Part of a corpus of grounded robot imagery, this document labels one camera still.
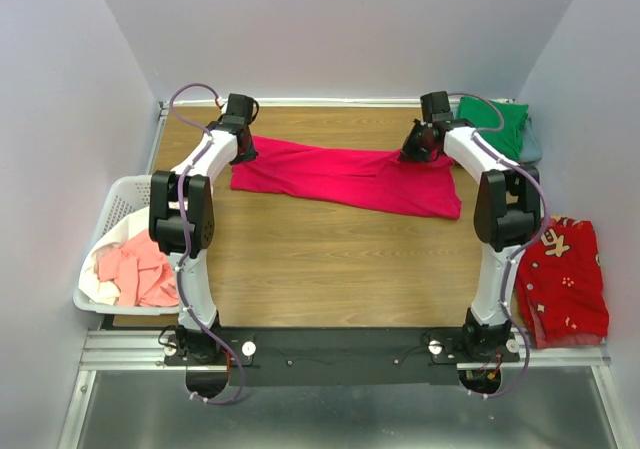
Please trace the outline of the magenta t shirt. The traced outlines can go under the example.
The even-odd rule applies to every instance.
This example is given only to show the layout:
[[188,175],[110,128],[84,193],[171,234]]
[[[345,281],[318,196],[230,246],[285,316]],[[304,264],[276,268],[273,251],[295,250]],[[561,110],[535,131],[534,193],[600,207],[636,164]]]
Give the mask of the magenta t shirt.
[[457,220],[453,161],[401,159],[399,151],[309,146],[256,137],[258,157],[232,168],[230,188],[285,194],[393,214]]

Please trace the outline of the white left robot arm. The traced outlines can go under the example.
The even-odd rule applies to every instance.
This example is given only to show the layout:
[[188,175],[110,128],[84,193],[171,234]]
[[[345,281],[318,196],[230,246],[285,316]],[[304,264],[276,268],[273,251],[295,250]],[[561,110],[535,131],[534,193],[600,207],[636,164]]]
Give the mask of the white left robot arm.
[[214,362],[222,353],[239,364],[239,356],[215,333],[218,309],[206,259],[215,233],[215,181],[225,167],[257,158],[250,126],[260,106],[241,94],[230,94],[217,106],[218,118],[204,125],[181,115],[175,100],[169,101],[169,113],[199,129],[202,139],[174,169],[152,175],[148,230],[173,270],[180,309],[176,352],[201,364]]

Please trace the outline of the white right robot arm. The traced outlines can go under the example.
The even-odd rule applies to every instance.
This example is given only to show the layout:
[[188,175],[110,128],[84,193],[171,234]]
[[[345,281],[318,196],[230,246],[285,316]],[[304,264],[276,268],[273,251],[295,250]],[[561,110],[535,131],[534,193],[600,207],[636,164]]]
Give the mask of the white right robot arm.
[[429,331],[432,358],[438,364],[517,359],[519,347],[511,334],[516,273],[526,248],[547,223],[539,173],[499,153],[480,129],[455,117],[447,92],[427,93],[420,105],[421,117],[405,139],[401,157],[428,163],[449,156],[474,179],[478,192],[473,224],[482,244],[478,288],[464,324]]

